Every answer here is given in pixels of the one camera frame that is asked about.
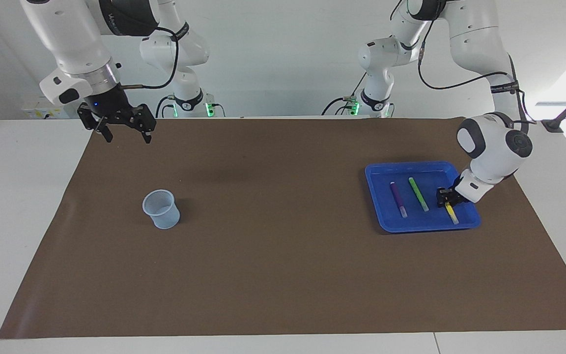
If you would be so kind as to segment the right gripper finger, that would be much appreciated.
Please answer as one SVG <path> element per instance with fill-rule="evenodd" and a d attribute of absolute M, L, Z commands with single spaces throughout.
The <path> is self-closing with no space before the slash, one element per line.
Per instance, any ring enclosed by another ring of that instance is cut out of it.
<path fill-rule="evenodd" d="M 108 128 L 107 126 L 108 121 L 106 117 L 95 119 L 94 114 L 88 104 L 80 104 L 77 108 L 77 114 L 86 130 L 94 131 L 97 134 L 102 135 L 107 143 L 112 142 L 113 134 L 110 131 L 110 128 Z"/>
<path fill-rule="evenodd" d="M 155 116 L 146 104 L 131 109 L 131 128 L 140 132 L 146 144 L 151 143 L 151 133 L 156 124 Z"/>

